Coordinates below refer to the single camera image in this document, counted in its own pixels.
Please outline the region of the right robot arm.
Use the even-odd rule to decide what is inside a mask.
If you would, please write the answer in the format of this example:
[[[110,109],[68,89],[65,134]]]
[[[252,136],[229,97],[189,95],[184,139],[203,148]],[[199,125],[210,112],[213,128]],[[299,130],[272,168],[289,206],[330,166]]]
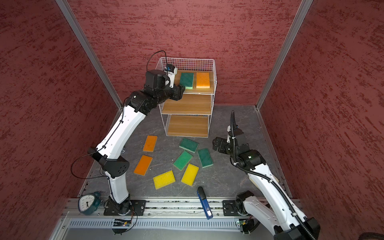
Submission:
[[[250,191],[243,192],[237,196],[240,214],[256,218],[275,240],[318,239],[321,229],[318,221],[308,218],[289,198],[263,156],[250,148],[241,129],[230,130],[225,139],[213,139],[213,150],[229,155],[233,166],[249,176],[268,202],[265,205]]]

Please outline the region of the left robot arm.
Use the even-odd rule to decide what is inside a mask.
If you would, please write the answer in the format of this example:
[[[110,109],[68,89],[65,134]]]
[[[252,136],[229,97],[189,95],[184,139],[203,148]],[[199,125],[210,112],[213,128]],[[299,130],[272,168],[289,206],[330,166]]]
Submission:
[[[109,204],[121,216],[131,211],[130,194],[126,184],[129,162],[121,154],[139,123],[159,104],[182,99],[184,86],[175,85],[178,69],[170,64],[164,70],[146,72],[143,90],[134,91],[124,101],[119,120],[107,136],[88,153],[102,167],[110,187]]]

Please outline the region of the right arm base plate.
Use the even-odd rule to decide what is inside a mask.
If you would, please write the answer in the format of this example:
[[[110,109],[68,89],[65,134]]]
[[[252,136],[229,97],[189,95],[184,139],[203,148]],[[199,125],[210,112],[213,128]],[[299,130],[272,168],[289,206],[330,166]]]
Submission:
[[[226,217],[249,217],[243,206],[243,203],[240,200],[223,200],[223,213]]]

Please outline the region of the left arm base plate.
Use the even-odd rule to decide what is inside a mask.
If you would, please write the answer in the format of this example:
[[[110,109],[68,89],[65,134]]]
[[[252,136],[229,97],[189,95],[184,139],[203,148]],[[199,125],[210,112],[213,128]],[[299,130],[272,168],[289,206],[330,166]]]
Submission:
[[[146,200],[126,200],[117,204],[111,199],[105,202],[104,216],[142,216],[146,207]]]

